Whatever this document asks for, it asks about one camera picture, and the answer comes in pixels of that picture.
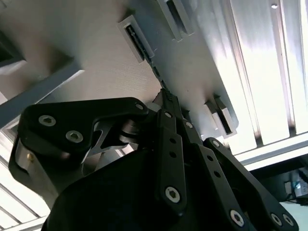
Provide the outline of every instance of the bolt head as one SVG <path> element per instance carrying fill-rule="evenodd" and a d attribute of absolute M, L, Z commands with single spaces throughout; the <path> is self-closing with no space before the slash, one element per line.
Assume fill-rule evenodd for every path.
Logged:
<path fill-rule="evenodd" d="M 212 141 L 212 143 L 216 146 L 216 147 L 219 147 L 219 143 L 217 141 Z"/>
<path fill-rule="evenodd" d="M 178 190 L 169 186 L 165 190 L 166 197 L 173 203 L 178 203 L 180 201 L 180 194 Z"/>
<path fill-rule="evenodd" d="M 185 124 L 186 124 L 187 127 L 193 128 L 193 125 L 190 122 L 187 121 Z"/>
<path fill-rule="evenodd" d="M 274 10 L 277 9 L 277 8 L 278 8 L 278 4 L 273 3 L 273 4 L 271 5 L 271 8 L 274 9 Z"/>

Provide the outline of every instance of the white wall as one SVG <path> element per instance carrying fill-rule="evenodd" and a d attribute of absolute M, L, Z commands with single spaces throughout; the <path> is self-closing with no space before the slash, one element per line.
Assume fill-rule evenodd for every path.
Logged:
<path fill-rule="evenodd" d="M 288 210 L 288 212 L 297 221 L 300 231 L 308 230 L 308 206 L 300 206 L 294 203 L 281 203 L 282 206 Z"/>

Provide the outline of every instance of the brass screw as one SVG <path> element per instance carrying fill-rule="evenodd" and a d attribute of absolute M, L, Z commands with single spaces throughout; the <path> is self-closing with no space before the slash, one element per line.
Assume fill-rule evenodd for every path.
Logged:
<path fill-rule="evenodd" d="M 28 161 L 30 161 L 31 163 L 33 163 L 33 161 L 34 161 L 34 156 L 33 156 L 33 154 L 28 153 L 28 154 L 27 154 L 27 159 L 28 159 Z"/>

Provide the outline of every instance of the robotic hand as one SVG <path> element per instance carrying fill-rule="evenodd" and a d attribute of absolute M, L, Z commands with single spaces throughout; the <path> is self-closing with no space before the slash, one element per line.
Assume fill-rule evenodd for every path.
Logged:
<path fill-rule="evenodd" d="M 9 169 L 51 213 L 43 231 L 297 231 L 294 218 L 219 141 L 200 139 L 176 96 L 37 104 L 21 115 Z M 89 160 L 138 148 L 95 169 Z"/>

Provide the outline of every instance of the gray surface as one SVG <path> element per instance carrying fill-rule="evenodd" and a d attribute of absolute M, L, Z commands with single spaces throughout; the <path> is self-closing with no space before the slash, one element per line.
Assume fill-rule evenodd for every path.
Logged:
<path fill-rule="evenodd" d="M 74 60 L 71 60 L 67 65 L 50 77 L 1 104 L 0 128 L 4 128 L 8 123 L 18 117 L 27 106 L 41 101 L 55 89 L 78 76 L 81 72 L 83 71 L 80 69 L 79 65 L 74 62 Z"/>
<path fill-rule="evenodd" d="M 42 59 L 48 56 L 43 52 L 44 42 L 27 41 L 34 38 L 47 41 L 81 63 L 86 72 L 54 92 L 58 101 L 132 96 L 148 102 L 159 92 L 160 85 L 147 63 L 138 64 L 117 28 L 129 12 L 134 12 L 155 53 L 153 61 L 161 76 L 181 104 L 194 112 L 192 119 L 204 133 L 208 128 L 206 117 L 210 116 L 203 108 L 205 101 L 216 93 L 228 108 L 231 103 L 192 11 L 187 2 L 183 5 L 194 33 L 188 36 L 181 32 L 181 42 L 174 40 L 155 1 L 13 1 L 1 14 L 0 29 L 20 47 L 27 60 L 36 52 Z"/>

